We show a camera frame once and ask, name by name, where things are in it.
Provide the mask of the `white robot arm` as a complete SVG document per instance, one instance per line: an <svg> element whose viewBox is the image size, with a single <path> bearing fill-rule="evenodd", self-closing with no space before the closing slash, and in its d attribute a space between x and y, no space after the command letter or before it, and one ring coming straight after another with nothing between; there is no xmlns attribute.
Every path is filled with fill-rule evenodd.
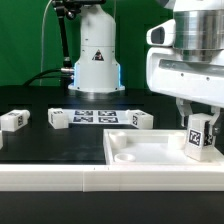
<svg viewBox="0 0 224 224"><path fill-rule="evenodd" d="M147 31L147 84L176 98L183 125L190 123L192 101L211 106L205 130L217 135L224 121L224 0L156 1L173 18ZM97 3L84 4L73 90L92 95L120 87L113 25Z"/></svg>

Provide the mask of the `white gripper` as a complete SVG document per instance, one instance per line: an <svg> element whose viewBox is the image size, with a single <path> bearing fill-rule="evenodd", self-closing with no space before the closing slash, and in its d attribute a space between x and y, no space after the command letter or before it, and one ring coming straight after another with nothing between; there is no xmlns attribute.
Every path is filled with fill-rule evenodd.
<svg viewBox="0 0 224 224"><path fill-rule="evenodd" d="M176 105L181 126L188 125L191 101L216 106L209 122L209 133L221 131L221 108L224 108L224 50L218 51L210 63L184 62L172 48L152 47L147 53L146 80L153 92L178 97Z"/></svg>

